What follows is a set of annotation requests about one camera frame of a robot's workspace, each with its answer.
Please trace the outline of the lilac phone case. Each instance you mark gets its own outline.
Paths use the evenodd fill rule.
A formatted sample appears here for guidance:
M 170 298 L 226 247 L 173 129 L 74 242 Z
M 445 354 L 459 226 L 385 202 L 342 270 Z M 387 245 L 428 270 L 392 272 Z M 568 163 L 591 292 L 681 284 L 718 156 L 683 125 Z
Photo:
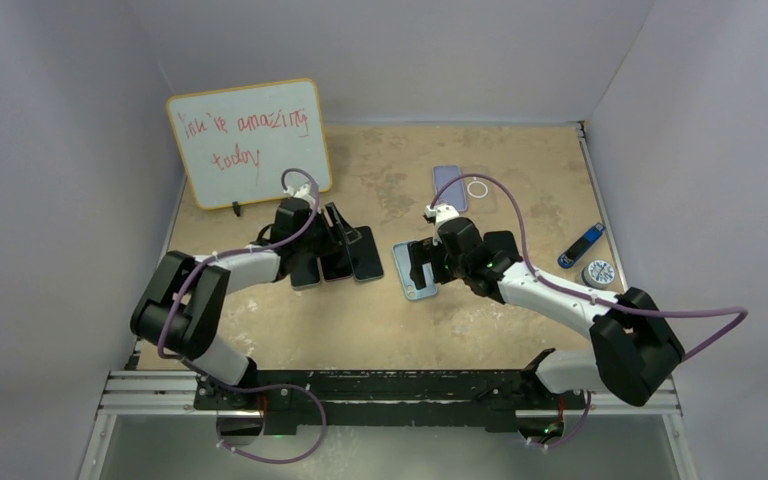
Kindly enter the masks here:
M 459 213 L 464 213 L 468 209 L 464 182 L 457 180 L 449 185 L 461 174 L 461 168 L 457 165 L 436 165 L 432 168 L 433 184 L 435 193 L 439 196 L 439 202 L 454 207 Z

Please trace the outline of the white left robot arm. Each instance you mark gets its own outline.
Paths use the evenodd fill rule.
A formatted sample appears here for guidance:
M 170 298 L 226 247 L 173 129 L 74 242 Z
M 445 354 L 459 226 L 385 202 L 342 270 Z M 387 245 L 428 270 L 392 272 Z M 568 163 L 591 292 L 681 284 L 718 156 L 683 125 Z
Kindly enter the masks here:
M 220 384 L 219 395 L 232 408 L 247 408 L 258 395 L 256 365 L 218 334 L 226 296 L 281 281 L 310 258 L 346 254 L 361 237 L 332 203 L 284 199 L 273 222 L 243 248 L 203 257 L 167 252 L 133 311 L 130 330 Z

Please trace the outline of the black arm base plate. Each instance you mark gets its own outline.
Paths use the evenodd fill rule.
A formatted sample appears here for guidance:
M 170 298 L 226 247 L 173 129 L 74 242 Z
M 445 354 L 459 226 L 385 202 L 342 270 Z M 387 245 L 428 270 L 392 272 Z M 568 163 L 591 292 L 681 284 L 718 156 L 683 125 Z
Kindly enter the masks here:
M 301 427 L 473 427 L 555 435 L 582 393 L 553 394 L 524 369 L 261 370 L 255 393 L 200 375 L 194 407 L 222 417 L 252 413 L 267 435 Z

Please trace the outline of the black smartphone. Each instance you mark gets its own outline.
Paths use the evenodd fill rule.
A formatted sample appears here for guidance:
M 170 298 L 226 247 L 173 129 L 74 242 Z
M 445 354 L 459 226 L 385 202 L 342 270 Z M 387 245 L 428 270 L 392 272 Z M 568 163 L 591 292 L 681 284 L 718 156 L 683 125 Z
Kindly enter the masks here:
M 290 273 L 290 283 L 294 290 L 313 288 L 321 281 L 319 261 L 316 257 L 301 261 Z

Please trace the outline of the light blue phone case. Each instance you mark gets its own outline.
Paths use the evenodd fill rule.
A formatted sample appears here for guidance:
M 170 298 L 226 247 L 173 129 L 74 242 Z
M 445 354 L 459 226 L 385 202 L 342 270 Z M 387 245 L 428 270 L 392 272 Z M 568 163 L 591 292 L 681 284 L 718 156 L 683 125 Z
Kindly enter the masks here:
M 423 274 L 426 282 L 425 288 L 418 288 L 415 282 L 411 279 L 411 261 L 409 257 L 410 244 L 411 241 L 399 242 L 392 247 L 392 252 L 404 296 L 408 301 L 416 302 L 436 296 L 438 287 L 433 281 L 433 272 L 430 263 L 423 265 Z

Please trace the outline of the clear magsafe phone case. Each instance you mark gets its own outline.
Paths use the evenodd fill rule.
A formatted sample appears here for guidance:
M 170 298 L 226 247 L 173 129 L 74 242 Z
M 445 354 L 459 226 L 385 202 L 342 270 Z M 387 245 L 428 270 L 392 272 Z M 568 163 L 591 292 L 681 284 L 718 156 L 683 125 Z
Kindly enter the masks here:
M 469 177 L 464 180 L 467 192 L 468 211 L 472 214 L 493 214 L 498 211 L 498 199 L 495 185 L 485 179 L 490 176 L 490 170 L 482 165 L 463 166 L 464 173 Z

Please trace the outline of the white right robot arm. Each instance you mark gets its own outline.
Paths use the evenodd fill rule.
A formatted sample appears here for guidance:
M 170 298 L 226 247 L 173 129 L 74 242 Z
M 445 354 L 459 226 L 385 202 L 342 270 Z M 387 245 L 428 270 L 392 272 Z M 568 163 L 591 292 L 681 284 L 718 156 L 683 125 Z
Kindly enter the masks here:
M 417 287 L 460 280 L 479 297 L 536 312 L 589 340 L 584 350 L 546 349 L 524 368 L 521 392 L 533 406 L 590 390 L 641 407 L 685 359 L 645 291 L 593 290 L 530 269 L 515 241 L 494 241 L 465 217 L 442 223 L 434 236 L 411 241 L 407 249 Z

